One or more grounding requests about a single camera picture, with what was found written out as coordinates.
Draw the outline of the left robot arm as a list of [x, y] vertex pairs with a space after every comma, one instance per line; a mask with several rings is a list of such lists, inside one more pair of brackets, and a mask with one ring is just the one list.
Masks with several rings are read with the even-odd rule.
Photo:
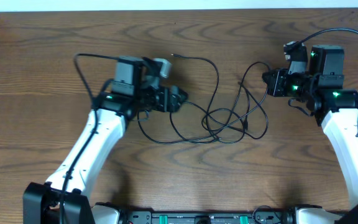
[[115, 76], [90, 96], [86, 126], [70, 153], [44, 184], [31, 182], [24, 191], [24, 223], [122, 223], [118, 209], [90, 205], [103, 164], [139, 112], [177, 112], [188, 95], [160, 84], [172, 67], [166, 59], [120, 56], [115, 61]]

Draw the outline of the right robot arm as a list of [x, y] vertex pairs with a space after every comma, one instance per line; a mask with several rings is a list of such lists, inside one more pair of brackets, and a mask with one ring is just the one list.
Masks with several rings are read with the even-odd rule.
[[343, 87], [344, 49], [314, 45], [308, 52], [303, 44], [289, 42], [283, 51], [290, 64], [263, 73], [267, 93], [305, 103], [303, 113], [315, 118], [334, 149], [351, 209], [338, 215], [316, 205], [294, 206], [281, 222], [358, 223], [358, 92]]

